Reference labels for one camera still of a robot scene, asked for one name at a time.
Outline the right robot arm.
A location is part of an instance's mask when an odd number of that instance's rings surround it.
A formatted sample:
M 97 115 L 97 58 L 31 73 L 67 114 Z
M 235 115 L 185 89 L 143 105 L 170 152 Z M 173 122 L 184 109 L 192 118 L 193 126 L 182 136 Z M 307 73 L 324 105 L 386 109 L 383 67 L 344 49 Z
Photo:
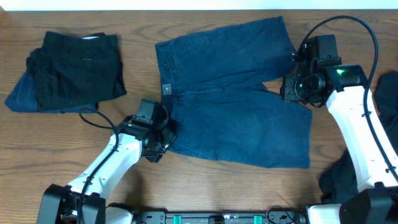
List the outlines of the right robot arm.
M 300 63 L 283 78 L 285 101 L 326 106 L 351 156 L 358 194 L 345 203 L 309 205 L 299 223 L 397 223 L 397 155 L 377 116 L 358 64 Z

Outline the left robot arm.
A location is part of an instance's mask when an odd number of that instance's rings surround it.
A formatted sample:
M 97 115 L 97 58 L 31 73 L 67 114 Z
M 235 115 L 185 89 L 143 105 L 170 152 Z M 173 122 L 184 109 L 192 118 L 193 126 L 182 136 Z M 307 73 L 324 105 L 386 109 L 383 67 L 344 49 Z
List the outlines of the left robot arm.
M 113 127 L 103 152 L 66 186 L 52 184 L 43 194 L 37 223 L 137 223 L 134 212 L 109 206 L 110 195 L 125 173 L 145 157 L 158 162 L 175 133 L 162 124 L 133 117 Z

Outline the blue denim shorts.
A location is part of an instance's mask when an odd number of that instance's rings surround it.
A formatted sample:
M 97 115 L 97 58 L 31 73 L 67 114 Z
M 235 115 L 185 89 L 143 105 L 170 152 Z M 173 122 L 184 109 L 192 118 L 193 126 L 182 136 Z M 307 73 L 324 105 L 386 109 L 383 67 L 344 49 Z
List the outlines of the blue denim shorts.
M 312 112 L 265 84 L 295 52 L 283 17 L 183 35 L 155 45 L 171 151 L 265 168 L 310 167 Z

